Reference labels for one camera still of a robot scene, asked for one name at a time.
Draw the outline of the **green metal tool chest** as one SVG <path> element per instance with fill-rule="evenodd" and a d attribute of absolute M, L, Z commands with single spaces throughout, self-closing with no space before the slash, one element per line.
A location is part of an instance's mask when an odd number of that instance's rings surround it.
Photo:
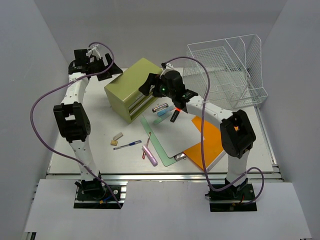
<path fill-rule="evenodd" d="M 111 108 L 128 124 L 143 113 L 156 98 L 151 93 L 143 95 L 139 88 L 146 82 L 150 73 L 160 74 L 162 69 L 146 58 L 141 58 L 121 75 L 108 83 L 105 93 Z"/>

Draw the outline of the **blue highlighter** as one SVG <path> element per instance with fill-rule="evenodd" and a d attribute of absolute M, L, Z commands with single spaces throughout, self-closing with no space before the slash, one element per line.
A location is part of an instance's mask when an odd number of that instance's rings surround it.
<path fill-rule="evenodd" d="M 167 107 L 167 108 L 165 108 L 165 109 L 162 109 L 162 110 L 158 111 L 158 112 L 157 112 L 157 115 L 160 117 L 160 116 L 166 114 L 167 112 L 171 112 L 172 110 L 173 110 L 173 108 Z"/>

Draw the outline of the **mint green highlighter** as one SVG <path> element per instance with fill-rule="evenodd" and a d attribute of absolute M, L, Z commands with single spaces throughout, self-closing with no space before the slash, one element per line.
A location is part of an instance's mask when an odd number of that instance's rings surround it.
<path fill-rule="evenodd" d="M 154 121 L 153 121 L 153 124 L 154 125 L 158 125 L 158 124 L 160 124 L 161 122 L 163 122 L 165 119 L 167 119 L 168 117 L 170 117 L 170 115 L 162 115 L 162 116 L 160 116 L 160 117 L 158 117 L 157 119 L 155 119 Z"/>

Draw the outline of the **black orange highlighter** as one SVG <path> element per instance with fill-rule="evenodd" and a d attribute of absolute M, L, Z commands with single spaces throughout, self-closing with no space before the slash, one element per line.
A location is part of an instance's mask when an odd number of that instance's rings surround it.
<path fill-rule="evenodd" d="M 170 122 L 174 123 L 176 119 L 178 118 L 181 110 L 179 108 L 176 108 L 172 114 L 172 117 L 170 118 Z"/>

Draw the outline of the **blue gel pen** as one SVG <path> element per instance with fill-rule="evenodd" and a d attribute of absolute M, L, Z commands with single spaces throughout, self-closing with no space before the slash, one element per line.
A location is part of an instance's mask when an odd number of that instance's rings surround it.
<path fill-rule="evenodd" d="M 142 143 L 141 140 L 137 140 L 137 141 L 133 141 L 131 143 L 125 144 L 125 145 L 114 147 L 113 150 L 119 150 L 119 149 L 122 149 L 122 148 L 138 145 L 138 144 L 141 144 L 141 143 Z"/>

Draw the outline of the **red gel pen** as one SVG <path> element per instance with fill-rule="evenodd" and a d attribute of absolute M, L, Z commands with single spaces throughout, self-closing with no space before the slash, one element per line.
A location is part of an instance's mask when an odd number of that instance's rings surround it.
<path fill-rule="evenodd" d="M 143 150 L 142 159 L 146 158 L 147 153 L 149 151 L 149 142 L 150 142 L 151 134 L 152 134 L 151 132 L 148 133 L 146 144 L 142 147 L 142 150 Z"/>

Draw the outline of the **pink purple highlighter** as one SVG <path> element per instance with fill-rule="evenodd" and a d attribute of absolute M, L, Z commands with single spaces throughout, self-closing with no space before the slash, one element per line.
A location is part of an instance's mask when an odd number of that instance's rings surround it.
<path fill-rule="evenodd" d="M 156 160 L 156 158 L 154 157 L 154 155 L 151 153 L 149 149 L 146 157 L 149 159 L 149 161 L 154 167 L 158 165 L 158 161 Z"/>

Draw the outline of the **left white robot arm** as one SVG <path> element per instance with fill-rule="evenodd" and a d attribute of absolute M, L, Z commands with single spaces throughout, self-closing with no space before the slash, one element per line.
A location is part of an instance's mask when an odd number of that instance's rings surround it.
<path fill-rule="evenodd" d="M 68 67 L 69 86 L 62 102 L 53 107 L 53 113 L 60 135 L 71 146 L 75 158 L 81 161 L 78 164 L 80 179 L 92 181 L 95 177 L 86 169 L 89 168 L 94 175 L 99 176 L 89 144 L 91 123 L 83 107 L 83 99 L 90 78 L 87 75 L 99 74 L 97 79 L 103 81 L 123 71 L 114 63 L 109 53 L 101 56 L 96 46 L 91 49 L 77 49 L 74 51 L 74 60 Z"/>

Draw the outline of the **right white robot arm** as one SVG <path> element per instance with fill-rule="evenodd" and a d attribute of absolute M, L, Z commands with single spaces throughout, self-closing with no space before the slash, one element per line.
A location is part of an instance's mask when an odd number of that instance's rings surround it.
<path fill-rule="evenodd" d="M 152 94 L 156 98 L 168 97 L 179 110 L 198 116 L 219 128 L 221 145 L 228 156 L 226 195 L 233 200 L 242 196 L 243 186 L 248 181 L 248 156 L 256 140 L 247 113 L 243 110 L 226 110 L 206 102 L 196 92 L 185 87 L 182 76 L 176 70 L 150 73 L 138 90 L 145 96 Z"/>

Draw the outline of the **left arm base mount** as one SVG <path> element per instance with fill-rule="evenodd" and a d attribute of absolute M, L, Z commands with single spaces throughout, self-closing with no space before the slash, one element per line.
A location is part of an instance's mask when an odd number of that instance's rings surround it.
<path fill-rule="evenodd" d="M 76 181 L 74 184 L 76 185 L 74 209 L 119 210 L 118 203 L 121 206 L 124 204 L 122 186 L 119 184 L 109 185 L 110 189 L 97 179 Z"/>

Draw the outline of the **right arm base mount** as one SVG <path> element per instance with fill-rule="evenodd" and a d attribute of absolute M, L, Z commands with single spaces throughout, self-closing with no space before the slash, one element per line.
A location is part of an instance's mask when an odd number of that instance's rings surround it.
<path fill-rule="evenodd" d="M 257 204 L 254 201 L 255 192 L 251 183 L 247 184 L 236 195 L 228 188 L 224 191 L 212 191 L 209 189 L 205 198 L 209 200 L 210 212 L 256 212 Z"/>

